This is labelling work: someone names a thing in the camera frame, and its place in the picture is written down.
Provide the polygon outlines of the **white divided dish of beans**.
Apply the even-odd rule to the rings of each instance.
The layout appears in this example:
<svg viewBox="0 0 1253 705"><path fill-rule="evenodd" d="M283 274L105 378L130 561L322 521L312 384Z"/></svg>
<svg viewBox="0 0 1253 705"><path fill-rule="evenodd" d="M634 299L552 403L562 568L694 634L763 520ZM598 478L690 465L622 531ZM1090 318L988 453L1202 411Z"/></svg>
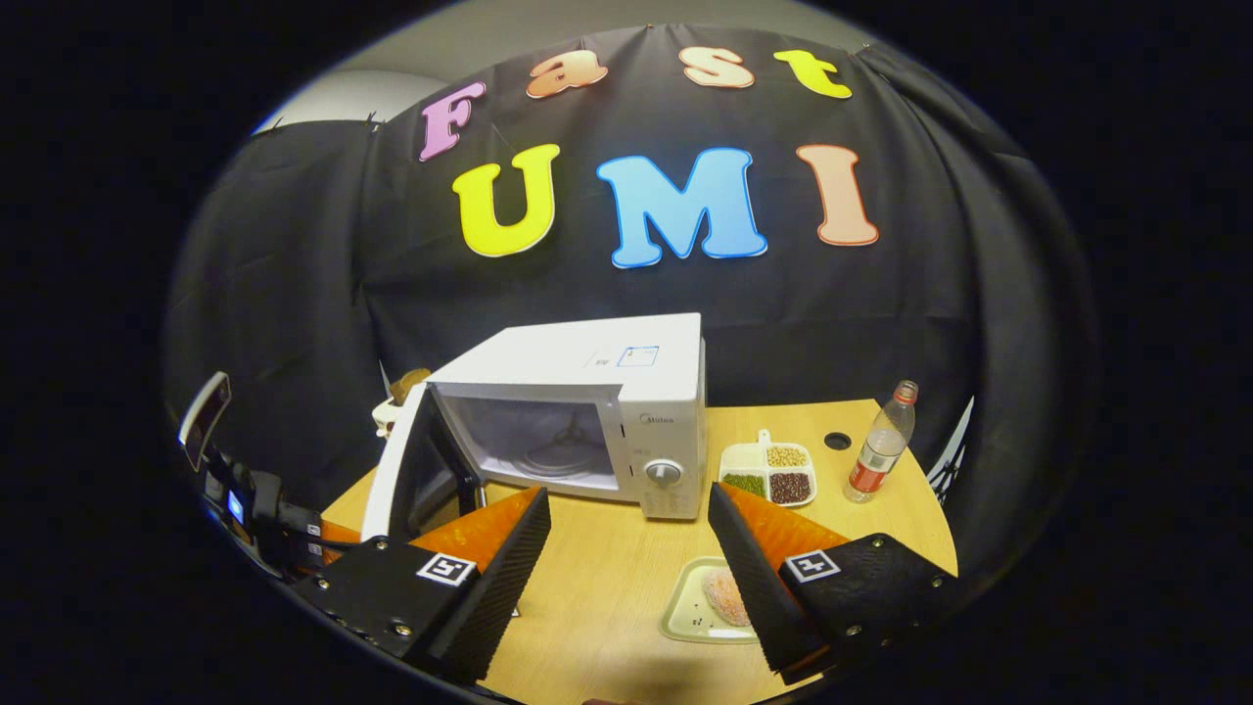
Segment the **white divided dish of beans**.
<svg viewBox="0 0 1253 705"><path fill-rule="evenodd" d="M715 480L788 508L804 507L818 491L809 450L776 441L769 430L758 430L754 441L727 446Z"/></svg>

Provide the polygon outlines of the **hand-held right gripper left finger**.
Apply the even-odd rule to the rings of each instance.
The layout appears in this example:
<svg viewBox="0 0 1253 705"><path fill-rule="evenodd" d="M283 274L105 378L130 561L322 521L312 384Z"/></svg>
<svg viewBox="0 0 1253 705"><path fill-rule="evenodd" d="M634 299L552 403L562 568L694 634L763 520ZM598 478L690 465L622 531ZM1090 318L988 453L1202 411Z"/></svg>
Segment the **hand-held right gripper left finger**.
<svg viewBox="0 0 1253 705"><path fill-rule="evenodd" d="M472 685L487 677L550 528L548 490L533 487L411 541L365 540L294 594L388 656Z"/></svg>

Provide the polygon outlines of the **speckled pink food patty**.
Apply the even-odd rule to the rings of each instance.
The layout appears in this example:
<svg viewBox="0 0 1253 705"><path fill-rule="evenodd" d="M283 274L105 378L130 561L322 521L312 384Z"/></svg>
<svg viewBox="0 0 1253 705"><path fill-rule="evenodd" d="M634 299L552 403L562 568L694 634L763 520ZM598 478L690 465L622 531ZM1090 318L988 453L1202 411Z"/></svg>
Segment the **speckled pink food patty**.
<svg viewBox="0 0 1253 705"><path fill-rule="evenodd" d="M715 610L718 619L732 629L748 629L751 625L741 590L729 569L710 570L702 579L702 591Z"/></svg>

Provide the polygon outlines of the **glass microwave turntable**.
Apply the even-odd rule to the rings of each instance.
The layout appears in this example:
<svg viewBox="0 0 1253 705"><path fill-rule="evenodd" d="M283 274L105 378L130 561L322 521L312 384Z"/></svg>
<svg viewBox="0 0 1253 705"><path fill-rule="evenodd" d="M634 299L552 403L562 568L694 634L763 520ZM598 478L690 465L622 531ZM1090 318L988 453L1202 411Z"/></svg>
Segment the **glass microwave turntable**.
<svg viewBox="0 0 1253 705"><path fill-rule="evenodd" d="M538 478L568 478L594 467L603 452L601 445L586 440L554 440L524 451L521 468Z"/></svg>

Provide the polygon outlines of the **clear plastic bottle red label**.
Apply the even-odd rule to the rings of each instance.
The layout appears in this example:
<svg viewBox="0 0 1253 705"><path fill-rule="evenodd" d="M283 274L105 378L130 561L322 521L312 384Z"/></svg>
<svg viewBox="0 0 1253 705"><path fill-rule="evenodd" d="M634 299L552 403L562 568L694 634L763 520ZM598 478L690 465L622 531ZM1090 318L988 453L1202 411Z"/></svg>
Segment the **clear plastic bottle red label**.
<svg viewBox="0 0 1253 705"><path fill-rule="evenodd" d="M882 406L860 447L858 460L843 487L845 497L855 503L867 503L877 495L888 475L903 458L913 436L920 388L916 381L901 379L891 398Z"/></svg>

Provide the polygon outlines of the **white container with brown food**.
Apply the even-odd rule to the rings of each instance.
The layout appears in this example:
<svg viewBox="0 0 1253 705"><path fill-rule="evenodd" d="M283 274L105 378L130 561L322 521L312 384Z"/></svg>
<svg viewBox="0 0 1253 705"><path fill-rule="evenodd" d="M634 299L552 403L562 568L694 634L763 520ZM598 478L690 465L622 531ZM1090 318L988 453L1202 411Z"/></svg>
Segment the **white container with brown food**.
<svg viewBox="0 0 1253 705"><path fill-rule="evenodd" d="M398 419L403 403L408 399L410 393L417 384L425 383L425 379L434 371L427 369L427 367L417 367L417 369L411 369L408 373L401 376L401 378L395 379L392 384L388 386L388 397L385 398L381 404L377 404L372 411L372 419L376 425L376 436L378 438L387 438L393 430L393 423Z"/></svg>

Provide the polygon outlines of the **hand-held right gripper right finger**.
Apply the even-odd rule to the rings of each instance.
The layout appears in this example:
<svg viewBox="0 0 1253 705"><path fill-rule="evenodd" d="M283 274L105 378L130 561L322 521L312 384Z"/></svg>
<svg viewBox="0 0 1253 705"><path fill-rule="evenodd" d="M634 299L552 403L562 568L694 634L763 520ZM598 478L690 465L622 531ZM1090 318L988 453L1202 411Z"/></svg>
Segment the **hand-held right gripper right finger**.
<svg viewBox="0 0 1253 705"><path fill-rule="evenodd" d="M787 685L850 672L956 610L959 575L891 535L846 538L724 482L710 485L708 522Z"/></svg>

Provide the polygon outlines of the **pale green square plate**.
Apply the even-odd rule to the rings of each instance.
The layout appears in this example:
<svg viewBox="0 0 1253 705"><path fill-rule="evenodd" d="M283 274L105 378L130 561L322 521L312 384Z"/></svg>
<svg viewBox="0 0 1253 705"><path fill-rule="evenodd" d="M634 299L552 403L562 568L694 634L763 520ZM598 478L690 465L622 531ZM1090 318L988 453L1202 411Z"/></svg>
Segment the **pale green square plate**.
<svg viewBox="0 0 1253 705"><path fill-rule="evenodd" d="M670 601L662 615L659 630L677 641L707 642L707 645L756 645L758 635L748 629L732 629L718 619L702 591L702 579L715 569L729 569L725 558L704 556L692 558L677 574Z"/></svg>

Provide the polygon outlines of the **white microwave oven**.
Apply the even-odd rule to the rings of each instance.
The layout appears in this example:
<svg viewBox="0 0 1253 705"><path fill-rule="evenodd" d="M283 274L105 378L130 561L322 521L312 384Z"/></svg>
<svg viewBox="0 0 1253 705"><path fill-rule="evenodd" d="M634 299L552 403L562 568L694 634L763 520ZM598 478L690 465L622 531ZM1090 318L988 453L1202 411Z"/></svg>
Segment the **white microwave oven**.
<svg viewBox="0 0 1253 705"><path fill-rule="evenodd" d="M573 477L525 473L524 451L554 440L586 440L604 452ZM470 488L543 487L690 521L705 486L700 316L506 327L439 367L412 389L388 435L365 505L366 538L406 527L424 442Z"/></svg>

